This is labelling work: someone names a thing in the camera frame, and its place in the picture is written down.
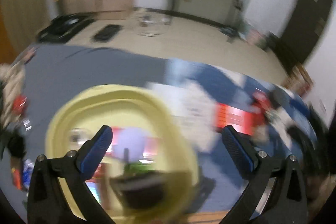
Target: lavender round object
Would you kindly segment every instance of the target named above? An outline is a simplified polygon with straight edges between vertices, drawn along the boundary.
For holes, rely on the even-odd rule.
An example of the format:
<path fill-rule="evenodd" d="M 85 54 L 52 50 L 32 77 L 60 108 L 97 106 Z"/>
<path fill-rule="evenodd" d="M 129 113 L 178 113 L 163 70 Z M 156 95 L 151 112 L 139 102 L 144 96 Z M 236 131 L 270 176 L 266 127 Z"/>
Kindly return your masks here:
<path fill-rule="evenodd" d="M 113 151 L 114 157 L 125 160 L 125 149 L 128 149 L 128 162 L 142 160 L 147 135 L 146 131 L 137 127 L 128 127 L 120 131 L 118 143 Z"/>

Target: bolt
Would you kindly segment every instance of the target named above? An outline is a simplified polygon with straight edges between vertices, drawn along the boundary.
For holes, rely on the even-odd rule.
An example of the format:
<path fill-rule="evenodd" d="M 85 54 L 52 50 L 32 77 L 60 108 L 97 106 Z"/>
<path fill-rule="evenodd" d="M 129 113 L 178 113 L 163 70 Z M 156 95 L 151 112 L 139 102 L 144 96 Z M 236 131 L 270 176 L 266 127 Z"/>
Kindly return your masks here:
<path fill-rule="evenodd" d="M 46 159 L 45 155 L 39 155 L 39 156 L 37 157 L 37 160 L 38 160 L 39 162 L 44 161 L 45 159 Z"/>
<path fill-rule="evenodd" d="M 69 158 L 72 158 L 76 155 L 77 151 L 76 150 L 70 150 L 68 153 L 67 153 L 67 157 Z"/>
<path fill-rule="evenodd" d="M 267 157 L 267 153 L 266 153 L 265 151 L 263 151 L 263 150 L 260 150 L 260 151 L 258 152 L 258 155 L 259 155 L 261 158 L 266 158 L 266 157 Z"/>
<path fill-rule="evenodd" d="M 296 161 L 297 160 L 296 156 L 294 156 L 294 155 L 290 155 L 289 158 L 291 159 L 291 161 Z"/>

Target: yellow tray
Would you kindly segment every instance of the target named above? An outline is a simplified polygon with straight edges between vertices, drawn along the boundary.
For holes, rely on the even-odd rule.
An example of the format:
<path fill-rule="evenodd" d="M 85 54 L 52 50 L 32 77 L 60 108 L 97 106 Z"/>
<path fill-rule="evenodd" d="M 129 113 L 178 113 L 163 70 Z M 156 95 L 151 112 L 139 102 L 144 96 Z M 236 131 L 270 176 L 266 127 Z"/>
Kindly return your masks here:
<path fill-rule="evenodd" d="M 152 219 L 167 221 L 181 213 L 193 197 L 193 186 L 198 182 L 198 164 L 191 146 L 179 134 L 165 105 L 145 89 L 102 85 L 90 88 L 64 105 L 49 124 L 46 135 L 48 158 L 63 157 L 68 151 L 68 133 L 73 128 L 86 128 L 95 134 L 102 125 L 143 128 L 160 138 L 159 153 L 154 168 L 164 172 L 179 172 L 168 182 L 169 195 L 151 210 L 123 215 L 123 208 L 108 186 L 111 210 L 107 213 L 119 223 L 146 223 Z M 120 175 L 123 164 L 104 157 L 109 163 L 108 175 Z M 71 210 L 83 218 L 65 180 L 60 179 L 62 190 Z"/>

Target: tiled floor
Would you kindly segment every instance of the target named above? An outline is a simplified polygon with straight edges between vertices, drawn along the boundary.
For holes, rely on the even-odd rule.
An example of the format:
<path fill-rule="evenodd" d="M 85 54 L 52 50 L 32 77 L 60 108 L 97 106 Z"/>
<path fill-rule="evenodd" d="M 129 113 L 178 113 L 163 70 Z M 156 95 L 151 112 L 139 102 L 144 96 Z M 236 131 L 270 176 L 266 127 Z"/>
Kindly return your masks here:
<path fill-rule="evenodd" d="M 273 52 L 264 52 L 240 39 L 227 42 L 217 28 L 183 18 L 173 18 L 167 32 L 156 37 L 137 34 L 135 20 L 99 20 L 71 39 L 69 45 L 114 47 L 137 54 L 161 58 L 181 58 L 244 73 L 254 78 L 280 84 L 286 73 Z M 91 37 L 106 24 L 124 28 L 109 42 L 94 42 Z"/>

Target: door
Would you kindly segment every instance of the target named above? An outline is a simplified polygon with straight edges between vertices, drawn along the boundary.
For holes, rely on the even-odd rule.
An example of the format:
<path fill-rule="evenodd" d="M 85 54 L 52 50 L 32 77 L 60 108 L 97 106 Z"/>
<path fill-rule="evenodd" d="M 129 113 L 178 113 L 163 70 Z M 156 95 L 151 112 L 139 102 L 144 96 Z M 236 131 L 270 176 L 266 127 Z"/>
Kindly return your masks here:
<path fill-rule="evenodd" d="M 275 54 L 287 72 L 303 64 L 312 52 L 328 19 L 332 0 L 298 0 Z"/>
<path fill-rule="evenodd" d="M 17 54 L 14 51 L 11 42 L 7 36 L 7 31 L 2 20 L 2 13 L 0 7 L 0 64 L 12 63 Z"/>

